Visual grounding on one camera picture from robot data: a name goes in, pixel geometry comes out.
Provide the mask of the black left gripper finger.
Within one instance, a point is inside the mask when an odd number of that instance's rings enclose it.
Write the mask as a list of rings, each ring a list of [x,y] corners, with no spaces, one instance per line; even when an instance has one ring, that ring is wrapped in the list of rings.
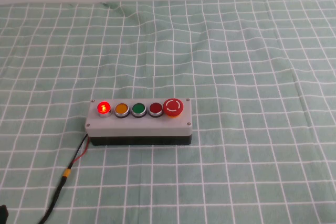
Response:
[[[0,224],[6,224],[8,219],[8,210],[5,205],[0,206]]]

